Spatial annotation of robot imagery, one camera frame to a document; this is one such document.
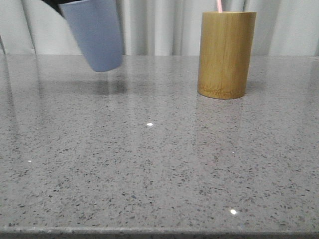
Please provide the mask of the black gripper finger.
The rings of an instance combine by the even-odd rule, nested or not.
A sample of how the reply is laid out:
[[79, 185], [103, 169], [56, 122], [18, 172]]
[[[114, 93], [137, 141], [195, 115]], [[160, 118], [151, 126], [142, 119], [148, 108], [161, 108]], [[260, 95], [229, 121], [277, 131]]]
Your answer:
[[63, 13], [60, 8], [60, 5], [70, 3], [70, 2], [75, 2], [75, 1], [79, 1], [79, 0], [42, 0], [42, 2], [46, 3], [48, 6], [54, 9], [61, 16], [63, 16]]

